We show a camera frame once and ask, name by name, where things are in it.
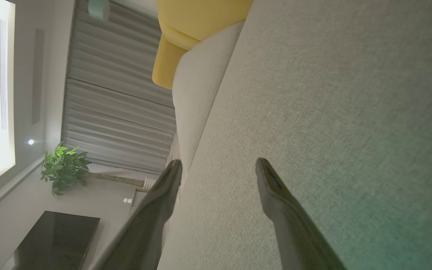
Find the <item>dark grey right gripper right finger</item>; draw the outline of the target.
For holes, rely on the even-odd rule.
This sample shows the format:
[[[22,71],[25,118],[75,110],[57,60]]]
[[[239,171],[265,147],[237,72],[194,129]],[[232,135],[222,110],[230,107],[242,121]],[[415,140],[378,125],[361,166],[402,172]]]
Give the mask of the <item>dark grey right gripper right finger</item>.
[[[255,172],[263,212],[274,224],[283,269],[344,270],[338,255],[270,162],[258,158]]]

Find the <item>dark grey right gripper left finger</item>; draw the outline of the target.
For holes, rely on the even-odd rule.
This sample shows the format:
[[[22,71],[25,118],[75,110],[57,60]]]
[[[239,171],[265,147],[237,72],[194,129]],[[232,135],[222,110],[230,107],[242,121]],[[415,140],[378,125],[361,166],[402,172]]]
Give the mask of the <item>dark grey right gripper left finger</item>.
[[[103,253],[93,270],[156,270],[164,226],[172,216],[182,179],[182,162],[171,161]]]

